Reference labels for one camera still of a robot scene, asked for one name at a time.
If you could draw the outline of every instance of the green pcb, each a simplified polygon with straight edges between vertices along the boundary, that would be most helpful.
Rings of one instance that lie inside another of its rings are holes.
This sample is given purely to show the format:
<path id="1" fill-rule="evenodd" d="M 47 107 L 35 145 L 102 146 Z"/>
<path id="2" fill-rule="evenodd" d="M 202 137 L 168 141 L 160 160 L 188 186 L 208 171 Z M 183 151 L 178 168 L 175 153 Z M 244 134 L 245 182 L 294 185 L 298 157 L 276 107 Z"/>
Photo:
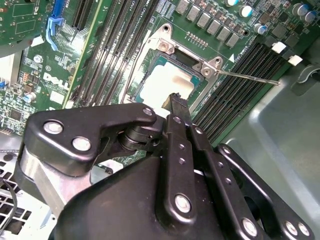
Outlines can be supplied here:
<path id="1" fill-rule="evenodd" d="M 91 23 L 96 17 L 96 9 L 102 3 L 102 1 L 93 3 L 86 27 L 82 31 L 77 31 L 71 27 L 77 2 L 78 0 L 70 0 L 64 5 L 63 25 L 56 28 L 56 35 L 52 37 L 58 47 L 57 51 L 53 51 L 46 41 L 23 51 L 17 83 L 0 90 L 2 127 L 22 135 L 30 114 L 63 108 Z M 42 27 L 46 21 L 47 18 L 41 20 Z M 28 103 L 24 101 L 24 97 L 30 92 L 35 95 L 35 99 Z"/>
<path id="2" fill-rule="evenodd" d="M 17 83 L 0 90 L 2 127 L 8 127 L 22 135 L 28 116 L 34 112 L 81 106 L 79 102 L 74 103 L 71 100 L 77 95 L 77 89 L 82 83 L 88 63 L 99 58 L 99 56 L 94 56 L 93 52 L 101 38 L 100 31 L 106 17 L 109 14 L 115 14 L 114 11 L 109 12 L 112 2 L 112 0 L 94 1 L 85 28 L 81 31 L 72 27 L 78 0 L 64 2 L 63 24 L 56 26 L 56 35 L 52 37 L 58 50 L 53 51 L 48 42 L 27 48 L 23 52 Z M 134 5 L 138 1 L 132 0 L 131 2 Z M 232 7 L 227 7 L 224 2 L 223 0 L 188 1 L 185 10 L 178 12 L 177 6 L 180 0 L 159 0 L 145 34 L 149 31 L 149 36 L 151 36 L 163 24 L 169 23 L 172 26 L 172 39 L 175 42 L 207 62 L 215 57 L 221 57 L 223 59 L 222 69 L 225 71 L 232 71 L 234 65 L 241 60 L 244 53 L 259 36 L 255 31 L 256 24 L 266 27 L 266 32 L 260 35 L 260 38 L 272 37 L 281 41 L 295 55 L 300 55 L 319 36 L 320 5 L 317 1 L 309 3 L 309 10 L 316 13 L 315 19 L 310 23 L 293 14 L 293 7 L 300 2 L 299 0 L 240 0 Z M 248 17 L 240 16 L 241 9 L 245 5 L 252 6 L 252 13 Z M 37 34 L 41 34 L 45 39 L 44 29 L 52 9 L 52 1 L 37 0 L 35 3 L 26 3 L 24 0 L 21 0 L 21 3 L 20 0 L 2 1 L 0 3 L 0 44 L 18 41 Z M 200 21 L 203 16 L 207 19 L 205 23 Z M 123 24 L 126 23 L 127 18 L 128 16 L 123 17 Z M 209 30 L 213 22 L 218 26 L 216 31 L 214 28 Z M 130 60 L 116 87 L 111 102 L 113 104 L 120 101 L 119 96 L 123 94 L 123 88 L 137 53 L 138 51 Z M 103 63 L 102 72 L 109 66 L 112 54 L 113 51 L 110 51 L 110 56 Z M 148 53 L 142 62 L 128 91 L 131 97 L 139 88 L 146 71 L 151 69 L 155 56 L 156 54 Z M 289 64 L 283 66 L 274 79 L 278 79 L 289 67 Z M 118 70 L 118 67 L 114 68 L 110 84 Z M 217 84 L 223 78 L 224 76 L 219 76 Z M 99 78 L 94 93 L 101 86 L 101 82 L 102 79 Z M 188 99 L 189 104 L 198 98 L 206 84 L 208 84 L 207 80 L 203 80 L 197 85 L 196 90 Z M 266 85 L 261 93 L 252 100 L 247 108 L 248 111 L 269 88 L 270 86 Z M 35 99 L 27 103 L 24 97 L 30 90 Z M 206 93 L 206 97 L 192 112 L 192 116 L 197 115 L 205 99 L 214 91 L 215 86 Z M 232 126 L 235 126 L 244 115 L 245 113 L 230 124 L 226 131 L 232 129 Z"/>
<path id="3" fill-rule="evenodd" d="M 0 2 L 0 45 L 13 44 L 44 32 L 50 1 L 3 0 Z"/>

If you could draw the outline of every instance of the motherboard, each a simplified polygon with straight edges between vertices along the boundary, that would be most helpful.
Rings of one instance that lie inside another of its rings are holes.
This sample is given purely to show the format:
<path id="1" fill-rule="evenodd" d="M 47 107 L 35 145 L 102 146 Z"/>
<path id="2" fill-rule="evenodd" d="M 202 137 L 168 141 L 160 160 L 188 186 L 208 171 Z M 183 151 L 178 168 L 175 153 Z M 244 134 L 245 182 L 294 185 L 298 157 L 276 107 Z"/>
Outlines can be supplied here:
<path id="1" fill-rule="evenodd" d="M 22 135 L 31 114 L 64 108 L 160 109 L 179 93 L 216 145 L 277 87 L 216 70 L 277 81 L 319 16 L 317 0 L 4 0 L 1 50 L 31 40 L 0 56 L 0 127 Z"/>

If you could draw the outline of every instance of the capacitor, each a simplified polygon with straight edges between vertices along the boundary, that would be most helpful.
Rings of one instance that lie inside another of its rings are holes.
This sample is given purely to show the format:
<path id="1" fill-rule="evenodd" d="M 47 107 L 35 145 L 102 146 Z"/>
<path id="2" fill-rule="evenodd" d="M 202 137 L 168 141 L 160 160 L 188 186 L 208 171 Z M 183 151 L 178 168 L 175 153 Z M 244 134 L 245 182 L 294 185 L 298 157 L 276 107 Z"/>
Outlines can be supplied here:
<path id="1" fill-rule="evenodd" d="M 304 16 L 307 14 L 309 7 L 307 4 L 297 3 L 292 8 L 292 14 L 295 16 Z"/>
<path id="2" fill-rule="evenodd" d="M 246 5 L 246 6 L 242 6 L 239 10 L 239 14 L 241 17 L 247 18 L 249 17 L 253 12 L 252 7 Z"/>
<path id="3" fill-rule="evenodd" d="M 36 100 L 37 95 L 34 92 L 30 92 L 26 94 L 22 99 L 25 101 L 27 104 L 32 103 L 34 100 Z"/>
<path id="4" fill-rule="evenodd" d="M 261 25 L 260 23 L 257 23 L 254 25 L 253 30 L 260 35 L 263 35 L 267 31 L 267 27 L 264 25 Z"/>
<path id="5" fill-rule="evenodd" d="M 300 20 L 305 21 L 307 23 L 312 23 L 317 17 L 317 12 L 316 11 L 310 11 L 306 15 L 301 16 Z"/>
<path id="6" fill-rule="evenodd" d="M 224 3 L 227 7 L 232 7 L 238 3 L 238 0 L 225 0 Z"/>
<path id="7" fill-rule="evenodd" d="M 44 61 L 44 59 L 43 59 L 43 57 L 42 56 L 40 56 L 40 55 L 35 55 L 34 57 L 33 57 L 33 61 L 35 62 L 35 63 L 37 63 L 37 64 L 42 64 L 43 63 L 43 61 Z"/>

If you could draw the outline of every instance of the gray metal panel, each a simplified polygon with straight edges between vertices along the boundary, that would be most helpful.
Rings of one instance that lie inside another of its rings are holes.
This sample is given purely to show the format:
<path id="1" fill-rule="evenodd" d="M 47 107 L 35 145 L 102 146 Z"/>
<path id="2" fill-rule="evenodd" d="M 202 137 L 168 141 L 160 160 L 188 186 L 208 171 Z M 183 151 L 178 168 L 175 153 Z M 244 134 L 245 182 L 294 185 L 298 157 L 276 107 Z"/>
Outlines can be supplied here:
<path id="1" fill-rule="evenodd" d="M 304 55 L 320 62 L 320 39 Z M 302 64 L 281 78 L 223 140 L 291 206 L 320 239 L 320 82 L 291 90 Z"/>

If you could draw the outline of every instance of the robotic arm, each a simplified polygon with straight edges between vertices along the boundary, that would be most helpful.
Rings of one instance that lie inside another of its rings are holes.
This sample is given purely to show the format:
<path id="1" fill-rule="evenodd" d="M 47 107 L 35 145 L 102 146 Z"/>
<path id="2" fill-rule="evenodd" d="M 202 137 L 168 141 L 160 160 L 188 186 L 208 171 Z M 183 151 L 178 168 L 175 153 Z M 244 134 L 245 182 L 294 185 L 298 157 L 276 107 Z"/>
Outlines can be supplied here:
<path id="1" fill-rule="evenodd" d="M 58 217 L 53 240 L 312 240 L 307 224 L 229 146 L 212 149 L 171 94 L 166 119 L 142 103 L 38 112 L 15 169 Z M 146 157 L 91 184 L 94 164 Z"/>

